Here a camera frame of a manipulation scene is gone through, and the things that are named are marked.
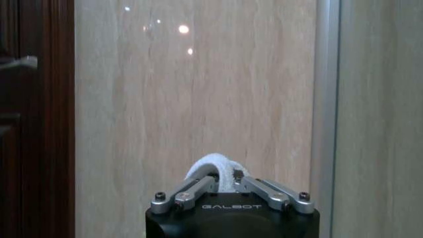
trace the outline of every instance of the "dark wooden door frame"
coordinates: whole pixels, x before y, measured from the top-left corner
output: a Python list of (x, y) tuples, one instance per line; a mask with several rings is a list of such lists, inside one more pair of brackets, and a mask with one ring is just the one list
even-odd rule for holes
[(74, 0), (42, 0), (44, 152), (40, 163), (40, 237), (75, 237)]

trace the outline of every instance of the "metal door handle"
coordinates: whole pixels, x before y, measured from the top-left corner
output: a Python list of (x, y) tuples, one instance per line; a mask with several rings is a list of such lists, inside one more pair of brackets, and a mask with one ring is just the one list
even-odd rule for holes
[(12, 62), (2, 64), (0, 70), (14, 68), (18, 66), (27, 66), (32, 69), (36, 69), (39, 66), (39, 60), (38, 60), (36, 56), (26, 56), (20, 59), (14, 60)]

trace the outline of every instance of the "white cloth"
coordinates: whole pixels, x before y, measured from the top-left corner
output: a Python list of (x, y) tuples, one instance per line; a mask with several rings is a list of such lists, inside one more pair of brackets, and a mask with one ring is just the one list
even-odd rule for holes
[(247, 169), (235, 161), (231, 161), (224, 155), (214, 153), (206, 155), (195, 162), (187, 173), (187, 178), (202, 179), (208, 174), (219, 174), (219, 192), (235, 192), (234, 170), (242, 170), (244, 176), (248, 176)]

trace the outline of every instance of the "marble wall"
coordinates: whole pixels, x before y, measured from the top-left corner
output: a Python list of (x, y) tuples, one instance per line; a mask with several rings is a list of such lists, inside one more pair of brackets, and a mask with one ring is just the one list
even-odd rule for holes
[(423, 234), (423, 1), (345, 0), (334, 238)]
[(308, 190), (314, 0), (76, 0), (76, 237), (142, 237), (220, 152)]

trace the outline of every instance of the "screw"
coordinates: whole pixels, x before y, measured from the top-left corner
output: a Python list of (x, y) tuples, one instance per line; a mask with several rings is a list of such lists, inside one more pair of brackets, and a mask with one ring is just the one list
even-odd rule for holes
[(164, 201), (164, 199), (166, 199), (166, 193), (164, 193), (164, 192), (158, 192), (154, 197), (155, 197), (155, 200), (156, 200), (156, 201)]
[(308, 192), (300, 192), (299, 193), (299, 200), (302, 201), (310, 201), (310, 193)]

